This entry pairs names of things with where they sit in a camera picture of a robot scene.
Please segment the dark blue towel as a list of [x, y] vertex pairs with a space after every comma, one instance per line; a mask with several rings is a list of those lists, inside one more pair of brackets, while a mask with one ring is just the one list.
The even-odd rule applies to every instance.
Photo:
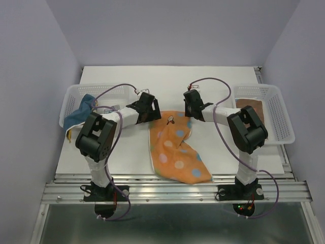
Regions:
[[95, 97], [90, 94], [85, 94], [81, 100], [79, 108], [73, 111], [70, 115], [65, 117], [63, 129], [67, 133], [70, 129], [84, 123], [87, 117], [92, 112], [92, 103]]

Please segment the orange pastel patterned towel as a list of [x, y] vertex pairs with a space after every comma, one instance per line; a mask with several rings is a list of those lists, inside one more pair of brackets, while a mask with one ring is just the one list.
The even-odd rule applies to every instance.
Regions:
[[150, 157], [154, 172], [184, 184], [213, 182], [199, 153], [185, 141], [191, 136], [191, 120], [181, 111], [163, 111], [149, 124]]

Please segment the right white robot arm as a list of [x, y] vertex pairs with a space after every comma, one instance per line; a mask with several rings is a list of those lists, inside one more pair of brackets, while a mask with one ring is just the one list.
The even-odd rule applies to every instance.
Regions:
[[257, 149], [265, 144], [268, 131], [251, 106], [227, 108], [204, 103], [196, 89], [184, 94], [185, 116], [203, 122], [214, 122], [216, 126], [229, 127], [233, 142], [239, 150], [235, 159], [239, 161], [233, 185], [218, 187], [218, 201], [263, 200], [264, 193], [257, 178]]

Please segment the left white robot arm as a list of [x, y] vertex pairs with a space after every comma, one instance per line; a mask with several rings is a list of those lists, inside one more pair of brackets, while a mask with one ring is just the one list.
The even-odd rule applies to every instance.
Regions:
[[80, 187], [85, 202], [127, 200], [129, 186], [114, 186], [113, 177], [108, 172], [108, 158], [123, 128], [158, 119], [161, 119], [158, 100], [144, 91], [137, 101], [118, 111], [106, 115], [92, 112], [87, 117], [75, 143], [91, 174], [90, 184]]

